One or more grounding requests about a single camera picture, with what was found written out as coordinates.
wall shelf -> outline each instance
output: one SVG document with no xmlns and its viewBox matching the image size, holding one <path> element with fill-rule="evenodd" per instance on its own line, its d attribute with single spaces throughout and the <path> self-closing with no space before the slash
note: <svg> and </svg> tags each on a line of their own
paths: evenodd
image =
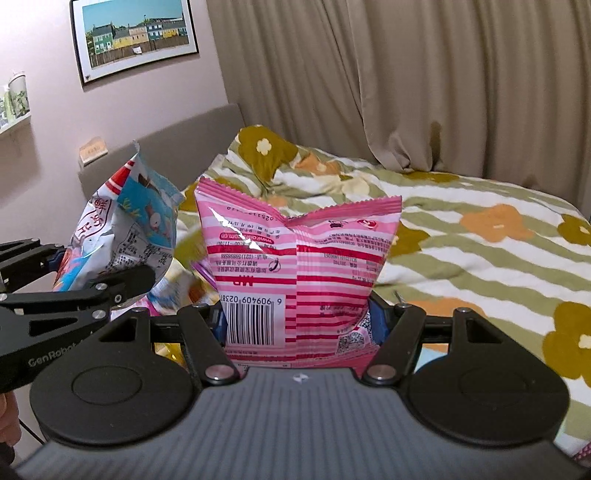
<svg viewBox="0 0 591 480">
<path fill-rule="evenodd" d="M 23 127 L 24 125 L 29 125 L 30 123 L 31 112 L 26 113 L 25 115 L 17 118 L 14 122 L 4 125 L 4 127 L 0 128 L 0 138 L 7 137 L 9 134 L 16 132 L 19 128 Z"/>
</svg>

striped bedspread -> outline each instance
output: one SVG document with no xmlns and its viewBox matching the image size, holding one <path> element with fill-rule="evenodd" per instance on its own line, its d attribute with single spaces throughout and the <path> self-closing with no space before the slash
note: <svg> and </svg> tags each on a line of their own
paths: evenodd
<svg viewBox="0 0 591 480">
<path fill-rule="evenodd" d="M 557 444 L 574 454 L 591 439 L 591 226 L 572 205 L 497 181 L 395 173 L 265 127 L 241 130 L 206 175 L 286 215 L 401 195 L 377 293 L 390 303 L 398 293 L 429 314 L 469 306 L 487 317 L 567 383 L 571 405 Z M 189 211 L 179 218 L 188 229 L 197 221 Z M 421 360 L 445 350 L 425 349 Z"/>
</svg>

human hand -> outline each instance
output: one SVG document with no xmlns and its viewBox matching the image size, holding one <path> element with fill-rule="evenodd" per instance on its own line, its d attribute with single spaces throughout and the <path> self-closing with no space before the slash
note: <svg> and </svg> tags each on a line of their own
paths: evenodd
<svg viewBox="0 0 591 480">
<path fill-rule="evenodd" d="M 17 398 L 14 392 L 0 393 L 0 443 L 13 447 L 20 439 Z"/>
</svg>

headboard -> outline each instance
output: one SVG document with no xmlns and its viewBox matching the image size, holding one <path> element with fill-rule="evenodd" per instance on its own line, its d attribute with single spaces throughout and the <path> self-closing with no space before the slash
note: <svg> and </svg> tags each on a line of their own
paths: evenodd
<svg viewBox="0 0 591 480">
<path fill-rule="evenodd" d="M 240 109 L 231 103 L 136 140 L 144 161 L 182 190 L 207 170 L 217 154 L 228 150 L 242 127 Z M 134 156 L 131 140 L 126 147 L 99 158 L 79 173 L 87 199 Z"/>
</svg>

framed picture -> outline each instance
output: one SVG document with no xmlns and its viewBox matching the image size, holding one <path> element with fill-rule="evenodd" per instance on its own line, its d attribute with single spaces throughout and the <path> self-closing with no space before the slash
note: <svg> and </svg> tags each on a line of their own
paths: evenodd
<svg viewBox="0 0 591 480">
<path fill-rule="evenodd" d="M 189 0 L 70 0 L 82 85 L 198 53 Z"/>
</svg>

